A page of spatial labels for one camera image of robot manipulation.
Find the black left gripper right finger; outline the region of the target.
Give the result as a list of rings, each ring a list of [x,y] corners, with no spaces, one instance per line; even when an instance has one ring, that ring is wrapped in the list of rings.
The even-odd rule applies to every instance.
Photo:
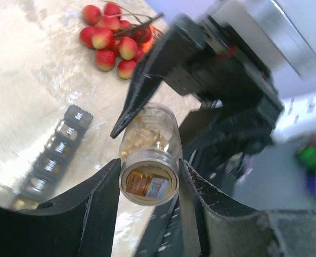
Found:
[[[179,161],[185,256],[316,256],[316,210],[258,211]]]

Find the clear pill bottle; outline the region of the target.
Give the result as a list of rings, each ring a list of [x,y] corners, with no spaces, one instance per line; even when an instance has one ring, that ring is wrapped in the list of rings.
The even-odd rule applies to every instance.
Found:
[[[158,206],[175,197],[182,146],[177,120],[167,106],[146,104],[126,127],[119,155],[119,188],[128,200]]]

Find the orange snack box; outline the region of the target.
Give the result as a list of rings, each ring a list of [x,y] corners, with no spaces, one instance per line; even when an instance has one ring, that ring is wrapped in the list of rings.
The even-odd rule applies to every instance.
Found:
[[[148,42],[142,44],[142,50],[145,53],[147,53],[152,48],[152,46],[156,43],[156,41],[159,40],[163,35],[163,32],[159,30],[157,27],[155,27],[154,25],[150,25],[150,29],[151,29],[151,39]]]

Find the red lychee fruit bunch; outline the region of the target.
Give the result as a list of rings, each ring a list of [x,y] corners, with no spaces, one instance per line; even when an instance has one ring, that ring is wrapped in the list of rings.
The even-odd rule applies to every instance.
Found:
[[[106,1],[102,9],[86,5],[81,11],[87,27],[79,33],[83,46],[95,49],[96,66],[102,71],[117,67],[121,79],[130,79],[144,54],[142,44],[151,39],[150,25],[162,15],[150,17],[126,10],[119,4]]]

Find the grey weekly pill organizer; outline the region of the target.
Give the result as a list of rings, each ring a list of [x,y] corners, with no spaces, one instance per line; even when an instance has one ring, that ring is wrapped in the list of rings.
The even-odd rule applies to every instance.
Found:
[[[52,197],[92,121],[91,113],[77,105],[68,107],[21,184],[11,209],[35,209]]]

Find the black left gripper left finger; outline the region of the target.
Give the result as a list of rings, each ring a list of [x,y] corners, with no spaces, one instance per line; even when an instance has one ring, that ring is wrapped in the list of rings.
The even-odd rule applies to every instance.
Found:
[[[0,207],[0,256],[111,256],[119,159],[36,209]]]

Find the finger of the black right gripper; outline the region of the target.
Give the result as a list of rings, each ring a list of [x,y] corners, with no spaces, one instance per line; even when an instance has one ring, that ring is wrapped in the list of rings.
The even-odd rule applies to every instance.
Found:
[[[175,17],[163,37],[138,62],[110,137],[116,138],[127,127],[176,67],[202,49],[203,31],[197,23],[185,14]]]

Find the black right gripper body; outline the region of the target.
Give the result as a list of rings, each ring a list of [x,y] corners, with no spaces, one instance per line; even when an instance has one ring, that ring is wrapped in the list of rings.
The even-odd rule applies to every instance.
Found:
[[[225,157],[256,154],[272,143],[283,110],[271,72],[231,26],[206,17],[200,27],[205,47],[165,79],[201,103],[180,125],[183,154],[207,146]]]

